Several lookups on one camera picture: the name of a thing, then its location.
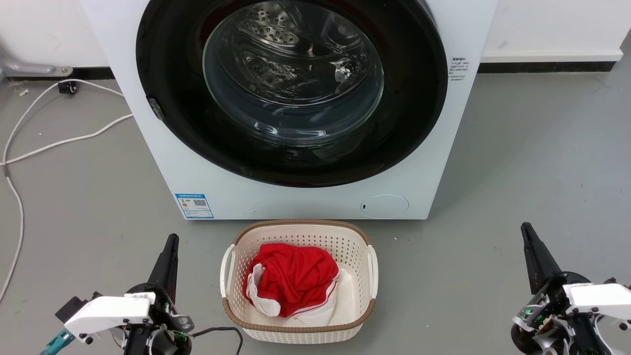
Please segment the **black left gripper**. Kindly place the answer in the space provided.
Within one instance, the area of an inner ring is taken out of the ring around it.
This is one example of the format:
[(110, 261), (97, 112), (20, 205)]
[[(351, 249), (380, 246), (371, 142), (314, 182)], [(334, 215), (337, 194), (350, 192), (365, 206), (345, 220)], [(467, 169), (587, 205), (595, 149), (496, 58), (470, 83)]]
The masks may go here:
[(175, 308), (179, 236), (169, 234), (148, 282), (128, 290), (129, 294), (153, 293), (155, 300), (148, 314), (125, 323), (125, 355), (189, 355), (192, 350), (187, 333), (194, 328), (191, 317)]

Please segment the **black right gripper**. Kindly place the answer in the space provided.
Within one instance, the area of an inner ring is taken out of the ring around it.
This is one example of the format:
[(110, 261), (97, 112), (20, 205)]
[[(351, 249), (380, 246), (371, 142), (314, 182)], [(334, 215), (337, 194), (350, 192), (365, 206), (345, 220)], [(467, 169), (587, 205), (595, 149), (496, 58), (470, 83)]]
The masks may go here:
[(589, 280), (574, 272), (561, 272), (531, 223), (522, 223), (521, 234), (533, 297), (513, 317), (511, 340), (525, 355), (581, 355), (577, 336), (592, 330), (592, 313), (568, 310), (563, 287)]

